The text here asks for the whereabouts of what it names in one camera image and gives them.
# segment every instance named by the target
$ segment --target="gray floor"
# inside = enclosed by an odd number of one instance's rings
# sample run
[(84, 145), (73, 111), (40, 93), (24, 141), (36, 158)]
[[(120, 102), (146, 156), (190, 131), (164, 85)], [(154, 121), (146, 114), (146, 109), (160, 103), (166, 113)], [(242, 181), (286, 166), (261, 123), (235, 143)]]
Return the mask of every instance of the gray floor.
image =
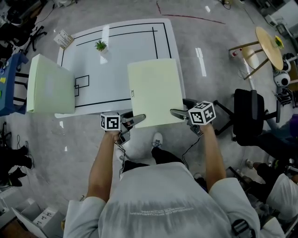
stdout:
[[(229, 59), (228, 49), (240, 44), (256, 41), (255, 27), (261, 26), (271, 35), (278, 33), (269, 26), (255, 9), (246, 1), (245, 5), (237, 0), (231, 10), (226, 10), (218, 0), (171, 0), (160, 1), (162, 14), (190, 15), (221, 23), (191, 19), (185, 17), (169, 17), (172, 22), (177, 47), (180, 55), (187, 98), (197, 100), (219, 100), (233, 108), (231, 94), (237, 88), (250, 89), (248, 81), (238, 75), (244, 70), (241, 59)], [(38, 20), (44, 19), (52, 9), (48, 2)], [(42, 36), (36, 44), (37, 51), (30, 50), (29, 59), (41, 53), (56, 61), (59, 47), (53, 41), (54, 36), (62, 29), (74, 34), (104, 24), (146, 18), (162, 18), (155, 1), (145, 0), (78, 0), (77, 4), (55, 9), (42, 23), (46, 36)], [(290, 43), (284, 40), (284, 53), (293, 52)], [(195, 48), (202, 49), (207, 77), (202, 76)], [(260, 61), (264, 59), (259, 53)], [(29, 71), (30, 63), (22, 71)], [(272, 68), (267, 63), (254, 76), (259, 94), (265, 99), (265, 107), (270, 112), (275, 110), (275, 99), (272, 92), (276, 90), (273, 82)], [(292, 115), (291, 106), (282, 108), (280, 125)], [(9, 130), (13, 133), (13, 146), (17, 144), (17, 134), (21, 144), (29, 141), (30, 152), (35, 160), (35, 168), (28, 172), (28, 177), (21, 179), (21, 191), (38, 201), (40, 206), (57, 207), (66, 213), (68, 201), (79, 199), (86, 194), (88, 174), (104, 131), (100, 129), (99, 115), (83, 115), (65, 119), (56, 119), (54, 115), (12, 114), (5, 118)], [(219, 128), (228, 121), (223, 111), (217, 108), (217, 119), (214, 126)], [(163, 148), (181, 157), (185, 150), (196, 141), (189, 128), (183, 124), (133, 129), (131, 140), (125, 145), (131, 159), (153, 163), (150, 158), (151, 140), (155, 132), (163, 134)], [(256, 147), (241, 147), (231, 141), (231, 130), (218, 137), (226, 167), (243, 167), (244, 159), (265, 161), (268, 155)], [(186, 155), (190, 171), (204, 174), (203, 144), (200, 141)], [(113, 162), (113, 188), (119, 182), (120, 163)]]

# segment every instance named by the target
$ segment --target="red cable on floor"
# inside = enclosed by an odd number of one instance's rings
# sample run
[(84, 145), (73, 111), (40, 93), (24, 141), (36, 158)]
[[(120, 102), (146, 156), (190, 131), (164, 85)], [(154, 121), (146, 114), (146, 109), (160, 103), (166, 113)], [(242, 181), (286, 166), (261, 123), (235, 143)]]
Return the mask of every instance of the red cable on floor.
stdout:
[(220, 24), (224, 24), (223, 22), (221, 21), (217, 21), (217, 20), (209, 20), (209, 19), (205, 19), (205, 18), (202, 18), (202, 17), (193, 17), (193, 16), (185, 16), (185, 15), (172, 15), (172, 14), (162, 14), (161, 12), (161, 9), (158, 5), (158, 1), (156, 1), (156, 5), (157, 5), (157, 8), (158, 8), (158, 11), (159, 13), (162, 15), (162, 16), (171, 16), (171, 17), (187, 17), (187, 18), (194, 18), (194, 19), (200, 19), (200, 20), (208, 20), (208, 21), (212, 21), (212, 22), (216, 22), (216, 23), (220, 23)]
[(162, 14), (162, 12), (161, 12), (161, 10), (160, 10), (160, 7), (159, 7), (159, 5), (158, 5), (158, 2), (156, 1), (156, 5), (157, 5), (157, 7), (158, 7), (158, 11), (159, 11), (159, 13), (160, 14)]
[(187, 17), (187, 18), (195, 18), (195, 19), (201, 19), (201, 20), (208, 20), (208, 21), (213, 21), (213, 22), (217, 22), (217, 23), (220, 23), (220, 24), (224, 24), (223, 22), (221, 21), (217, 21), (217, 20), (209, 20), (209, 19), (205, 19), (205, 18), (201, 18), (201, 17), (192, 17), (192, 16), (184, 16), (184, 15), (172, 15), (172, 14), (162, 14), (163, 16), (171, 16), (171, 17)]

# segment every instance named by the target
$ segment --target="strap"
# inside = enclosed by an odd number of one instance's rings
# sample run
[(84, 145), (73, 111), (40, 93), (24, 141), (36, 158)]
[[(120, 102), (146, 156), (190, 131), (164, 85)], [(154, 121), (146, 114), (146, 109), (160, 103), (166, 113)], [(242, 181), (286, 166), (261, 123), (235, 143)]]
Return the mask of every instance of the strap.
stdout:
[(248, 223), (239, 219), (232, 224), (232, 230), (238, 238), (255, 238), (256, 233), (248, 226)]

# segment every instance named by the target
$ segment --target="round wooden table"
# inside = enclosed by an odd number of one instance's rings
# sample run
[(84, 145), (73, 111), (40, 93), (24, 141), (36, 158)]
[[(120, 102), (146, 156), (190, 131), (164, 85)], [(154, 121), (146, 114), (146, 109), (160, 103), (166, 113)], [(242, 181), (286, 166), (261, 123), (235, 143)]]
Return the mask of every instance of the round wooden table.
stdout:
[(275, 45), (274, 39), (263, 28), (261, 28), (259, 26), (256, 27), (256, 36), (257, 36), (257, 41), (255, 41), (255, 42), (229, 49), (229, 51), (231, 51), (231, 50), (236, 50), (239, 48), (244, 48), (247, 46), (260, 44), (262, 49), (254, 51), (254, 54), (258, 53), (258, 52), (262, 52), (262, 51), (266, 54), (267, 59), (265, 59), (258, 67), (256, 67), (244, 79), (249, 78), (251, 75), (253, 75), (256, 71), (258, 71), (268, 61), (270, 61), (273, 64), (273, 66), (278, 70), (282, 70), (284, 67), (283, 57), (281, 55), (279, 48), (277, 47), (277, 45)]

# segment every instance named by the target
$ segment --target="marker cube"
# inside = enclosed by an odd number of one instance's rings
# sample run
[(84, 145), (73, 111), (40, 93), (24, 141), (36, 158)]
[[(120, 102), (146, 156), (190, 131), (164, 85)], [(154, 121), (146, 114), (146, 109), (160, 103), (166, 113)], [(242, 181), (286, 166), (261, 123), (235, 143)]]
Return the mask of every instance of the marker cube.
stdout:
[(119, 131), (121, 128), (120, 116), (116, 113), (102, 113), (101, 128), (105, 131)]
[(203, 101), (188, 110), (193, 125), (206, 125), (216, 118), (213, 103)]

